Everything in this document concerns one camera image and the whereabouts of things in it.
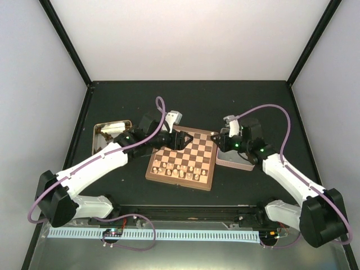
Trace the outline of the second right white arm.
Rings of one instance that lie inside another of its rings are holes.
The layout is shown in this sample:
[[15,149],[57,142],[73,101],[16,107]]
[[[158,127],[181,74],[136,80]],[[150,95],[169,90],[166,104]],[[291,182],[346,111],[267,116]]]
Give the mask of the second right white arm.
[[300,230],[300,215],[304,201],[304,187],[286,168],[288,163],[272,145],[266,144],[261,137],[233,135],[229,132],[214,134],[211,140],[221,152],[236,151],[238,155],[246,155],[246,159],[258,166],[266,175],[278,182],[298,203],[297,206],[274,200],[266,204],[264,211],[268,219],[280,222],[296,230]]

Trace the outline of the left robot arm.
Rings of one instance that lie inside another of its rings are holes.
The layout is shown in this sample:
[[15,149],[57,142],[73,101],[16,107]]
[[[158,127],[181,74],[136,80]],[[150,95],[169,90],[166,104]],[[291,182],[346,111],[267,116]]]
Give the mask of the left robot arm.
[[102,150],[83,162],[58,173],[46,171],[39,177],[33,206],[40,208],[45,221],[62,227],[73,219],[103,219],[107,224],[120,220],[121,211],[106,196],[82,196],[81,192],[114,169],[142,157],[148,150],[184,150],[193,136],[177,131],[182,114],[168,112],[157,119],[145,114],[139,125],[121,132]]

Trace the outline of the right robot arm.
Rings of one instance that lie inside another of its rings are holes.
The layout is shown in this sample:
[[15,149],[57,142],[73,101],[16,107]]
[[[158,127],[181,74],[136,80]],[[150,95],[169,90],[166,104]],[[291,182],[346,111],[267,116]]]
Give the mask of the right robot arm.
[[296,201],[291,205],[273,200],[255,213],[263,227],[273,222],[288,225],[314,248],[350,233],[344,201],[336,189],[327,190],[291,165],[272,145],[265,142],[257,119],[226,119],[227,128],[211,135],[221,152],[245,154],[247,160],[272,177]]

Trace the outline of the second left white arm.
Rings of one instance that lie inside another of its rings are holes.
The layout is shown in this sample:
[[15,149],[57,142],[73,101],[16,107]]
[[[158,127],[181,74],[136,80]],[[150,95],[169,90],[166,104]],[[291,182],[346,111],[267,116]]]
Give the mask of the second left white arm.
[[107,173],[152,149],[183,150],[193,140],[194,137],[187,132],[176,130],[162,130],[153,137],[138,131],[119,134],[100,152],[71,168],[69,191],[73,191],[73,201],[78,204],[74,218],[104,219],[113,211],[113,204],[106,196],[80,196],[85,188]]

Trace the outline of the pink tin with light pieces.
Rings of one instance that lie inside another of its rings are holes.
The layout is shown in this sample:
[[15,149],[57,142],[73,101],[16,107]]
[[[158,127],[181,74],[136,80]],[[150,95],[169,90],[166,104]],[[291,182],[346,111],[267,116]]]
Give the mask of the pink tin with light pieces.
[[217,147],[215,163],[224,167],[252,171],[254,169],[254,165],[248,161],[246,154],[238,154],[238,150],[242,143],[242,138],[240,135],[233,136],[233,139],[230,140],[230,143],[234,150],[223,152],[221,148]]

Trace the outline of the wooden chess board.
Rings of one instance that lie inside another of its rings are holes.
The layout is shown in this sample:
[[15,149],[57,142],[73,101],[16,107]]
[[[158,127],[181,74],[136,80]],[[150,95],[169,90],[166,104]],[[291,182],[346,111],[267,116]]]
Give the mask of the wooden chess board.
[[[151,155],[147,171],[146,179],[156,182],[162,182],[172,185],[180,185],[182,187],[195,188],[198,190],[210,191],[212,188],[214,167],[215,167],[215,158],[217,154],[217,146],[210,139],[210,136],[214,135],[215,132],[188,128],[188,127],[176,127],[177,131],[185,131],[193,136],[193,141],[187,145],[184,150],[176,151],[171,150],[166,147],[162,147],[160,150],[155,150],[154,154]],[[161,161],[161,166],[155,166],[155,160]],[[167,167],[163,168],[162,163],[167,163]],[[173,164],[173,169],[171,175],[167,175],[168,164]],[[181,169],[178,171],[178,175],[173,175],[173,170],[176,169],[177,165],[181,166]],[[182,170],[183,166],[187,166],[187,172]],[[162,168],[164,173],[153,173],[152,169],[156,167],[158,170]],[[189,167],[193,167],[194,171],[190,172]],[[207,170],[208,175],[199,175],[199,180],[194,180],[194,175],[196,168],[202,170]],[[183,171],[185,174],[185,179],[179,178],[180,171]],[[192,179],[187,179],[187,173],[192,174]]]

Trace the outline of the gold tin with dark pieces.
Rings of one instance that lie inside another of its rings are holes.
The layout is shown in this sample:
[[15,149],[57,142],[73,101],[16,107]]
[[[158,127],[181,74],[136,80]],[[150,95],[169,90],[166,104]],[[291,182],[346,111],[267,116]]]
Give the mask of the gold tin with dark pieces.
[[132,127],[130,120],[119,120],[96,124],[93,128],[92,155],[101,151],[122,132]]

